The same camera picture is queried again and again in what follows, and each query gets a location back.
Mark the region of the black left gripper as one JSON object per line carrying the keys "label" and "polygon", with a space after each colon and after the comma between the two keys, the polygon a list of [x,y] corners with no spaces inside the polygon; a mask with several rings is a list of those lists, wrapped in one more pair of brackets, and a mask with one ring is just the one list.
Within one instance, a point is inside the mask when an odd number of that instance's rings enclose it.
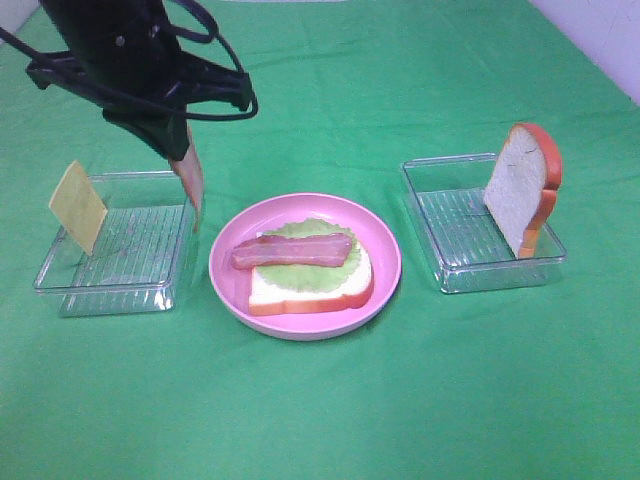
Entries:
{"label": "black left gripper", "polygon": [[[177,38],[219,42],[235,68],[184,51]],[[144,29],[96,31],[64,37],[69,49],[34,58],[27,75],[40,89],[57,85],[102,107],[103,118],[141,139],[156,153],[182,161],[190,146],[187,120],[250,117],[250,78],[218,33]]]}

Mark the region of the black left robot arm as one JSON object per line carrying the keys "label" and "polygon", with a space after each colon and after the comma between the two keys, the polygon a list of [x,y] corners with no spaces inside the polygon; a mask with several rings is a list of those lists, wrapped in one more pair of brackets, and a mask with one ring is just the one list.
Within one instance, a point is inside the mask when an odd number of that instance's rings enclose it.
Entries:
{"label": "black left robot arm", "polygon": [[180,46],[217,41],[236,56],[202,5],[181,5],[203,31],[173,24],[161,1],[45,1],[67,48],[33,53],[26,73],[40,89],[56,85],[99,106],[106,121],[179,161],[188,120],[241,120],[258,110],[241,64],[226,68]]}

